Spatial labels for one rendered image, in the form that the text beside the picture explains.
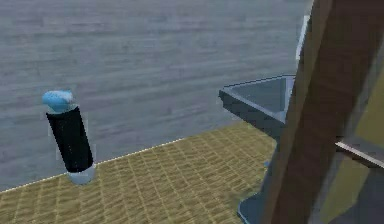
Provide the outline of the grey blue open box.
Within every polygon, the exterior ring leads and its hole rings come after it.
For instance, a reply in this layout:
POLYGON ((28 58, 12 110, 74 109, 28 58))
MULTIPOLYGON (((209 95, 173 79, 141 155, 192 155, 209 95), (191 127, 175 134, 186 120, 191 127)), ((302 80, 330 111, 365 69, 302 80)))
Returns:
POLYGON ((224 86, 223 108, 275 140, 285 127, 295 76, 277 75, 224 86))

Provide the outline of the blue capped black bottle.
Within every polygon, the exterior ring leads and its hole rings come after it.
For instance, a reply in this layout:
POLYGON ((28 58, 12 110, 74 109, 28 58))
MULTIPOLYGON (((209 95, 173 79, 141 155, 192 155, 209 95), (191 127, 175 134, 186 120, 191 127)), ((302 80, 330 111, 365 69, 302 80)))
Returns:
POLYGON ((79 105, 70 90, 51 90, 42 95, 46 117, 70 181, 84 185, 96 172, 79 105))

